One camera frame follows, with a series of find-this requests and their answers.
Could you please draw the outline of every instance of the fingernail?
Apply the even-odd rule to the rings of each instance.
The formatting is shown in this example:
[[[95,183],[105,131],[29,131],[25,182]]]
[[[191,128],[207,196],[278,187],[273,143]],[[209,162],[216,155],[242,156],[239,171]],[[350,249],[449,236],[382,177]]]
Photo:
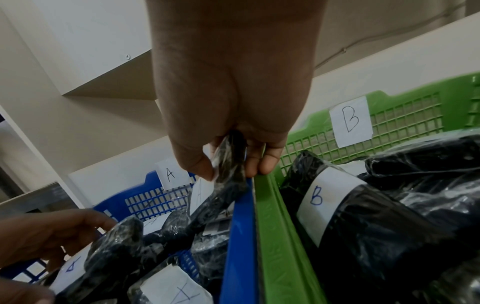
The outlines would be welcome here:
[[[35,304],[53,304],[53,302],[51,300],[41,299],[40,301],[38,301]]]

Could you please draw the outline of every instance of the wire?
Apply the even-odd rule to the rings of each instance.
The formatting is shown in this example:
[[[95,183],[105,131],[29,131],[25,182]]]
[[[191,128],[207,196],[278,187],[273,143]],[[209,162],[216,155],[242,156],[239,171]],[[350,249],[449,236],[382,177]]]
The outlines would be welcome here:
[[[393,31],[390,31],[390,32],[387,32],[387,33],[383,33],[383,34],[379,34],[379,35],[375,35],[375,36],[370,36],[370,37],[366,37],[366,38],[362,38],[362,39],[359,39],[353,43],[351,43],[350,45],[346,46],[346,47],[343,47],[340,51],[336,52],[335,54],[331,55],[330,57],[328,57],[327,59],[323,60],[322,62],[320,62],[319,64],[317,64],[315,66],[315,70],[317,70],[318,68],[320,68],[321,66],[325,65],[327,62],[335,59],[336,57],[340,56],[341,54],[345,54],[347,52],[347,50],[353,48],[353,47],[356,47],[357,45],[360,45],[360,44],[363,44],[363,43],[367,43],[367,42],[373,42],[373,41],[377,41],[377,40],[382,40],[382,39],[385,39],[385,38],[389,38],[389,37],[392,37],[392,36],[397,36],[397,35],[401,35],[401,34],[406,34],[406,33],[409,33],[411,31],[414,31],[414,30],[417,30],[419,28],[422,28],[426,25],[429,25],[430,23],[440,19],[440,18],[443,18],[443,17],[448,17],[450,16],[453,12],[455,12],[456,10],[464,7],[466,5],[465,2],[462,2],[454,7],[451,7],[451,8],[448,8],[446,9],[445,11],[443,11],[442,13],[438,14],[438,15],[435,15],[427,20],[424,20],[420,23],[417,23],[417,24],[414,24],[414,25],[411,25],[411,26],[407,26],[407,27],[404,27],[404,28],[400,28],[400,29],[396,29],[396,30],[393,30]]]

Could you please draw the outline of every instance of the blue crate mesh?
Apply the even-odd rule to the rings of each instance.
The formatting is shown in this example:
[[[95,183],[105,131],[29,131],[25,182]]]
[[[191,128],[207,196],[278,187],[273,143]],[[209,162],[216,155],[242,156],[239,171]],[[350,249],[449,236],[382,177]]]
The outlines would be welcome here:
[[[134,214],[142,221],[153,217],[184,208],[187,205],[187,196],[193,187],[197,177],[191,173],[190,184],[165,191],[155,171],[146,175],[145,183],[118,193],[97,206],[95,210],[100,211],[121,221]],[[199,273],[196,264],[189,251],[178,253],[180,267],[190,277],[198,281]],[[0,276],[17,281],[34,283],[48,274],[46,262],[42,260],[30,260],[17,263],[0,269]]]

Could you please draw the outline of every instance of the plastic crate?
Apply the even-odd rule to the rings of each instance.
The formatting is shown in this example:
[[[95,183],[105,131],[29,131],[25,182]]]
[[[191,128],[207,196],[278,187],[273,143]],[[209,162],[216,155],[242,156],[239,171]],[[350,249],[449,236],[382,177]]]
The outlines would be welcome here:
[[[480,74],[436,82],[404,94],[366,95],[373,137],[338,148],[328,110],[312,114],[289,134],[279,166],[255,178],[258,237],[266,303],[327,303],[295,231],[279,185],[302,150],[333,163],[349,162],[396,144],[444,131],[480,125]]]
[[[118,193],[94,209],[117,221],[132,214],[145,221],[172,212],[187,205],[188,193],[196,181],[193,174],[189,175],[190,185],[164,191],[157,173],[150,172],[146,175],[144,184]],[[251,187],[252,181],[249,180],[248,184]],[[223,280],[223,286],[226,287],[222,287],[220,303],[257,303],[257,240],[252,191],[235,202],[228,247]],[[241,252],[231,248],[241,248]],[[177,254],[180,267],[198,281],[199,273],[190,251],[180,251]],[[42,260],[25,261],[0,269],[0,276],[33,283],[47,275],[45,266],[46,263]]]

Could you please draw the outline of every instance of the green plastic crate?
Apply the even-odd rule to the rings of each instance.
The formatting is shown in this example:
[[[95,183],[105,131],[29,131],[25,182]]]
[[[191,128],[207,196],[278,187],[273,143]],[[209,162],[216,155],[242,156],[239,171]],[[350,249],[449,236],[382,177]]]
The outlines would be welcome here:
[[[338,148],[328,110],[310,115],[288,136],[279,166],[255,178],[261,296],[267,304],[327,303],[279,192],[302,150],[333,163],[349,162],[410,139],[480,125],[480,73],[436,82],[396,96],[366,96],[373,137]]]

